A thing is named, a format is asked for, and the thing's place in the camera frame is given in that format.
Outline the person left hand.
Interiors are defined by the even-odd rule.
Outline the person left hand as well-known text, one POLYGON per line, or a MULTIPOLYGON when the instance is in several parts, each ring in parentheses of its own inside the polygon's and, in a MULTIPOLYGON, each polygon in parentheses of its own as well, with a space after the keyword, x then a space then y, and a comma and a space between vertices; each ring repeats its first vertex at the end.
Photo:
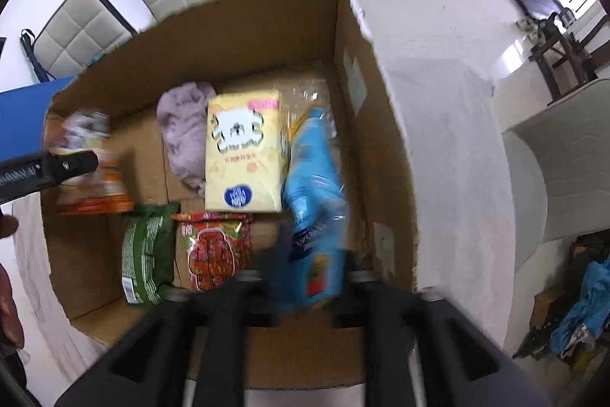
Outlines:
MULTIPOLYGON (((18 219, 1 214, 1 239, 14 235, 18 227, 18 219)), ((24 329, 13 299, 13 285, 11 285, 9 275, 3 265, 0 265, 0 319, 1 342, 16 349, 23 349, 25 346, 24 329)))

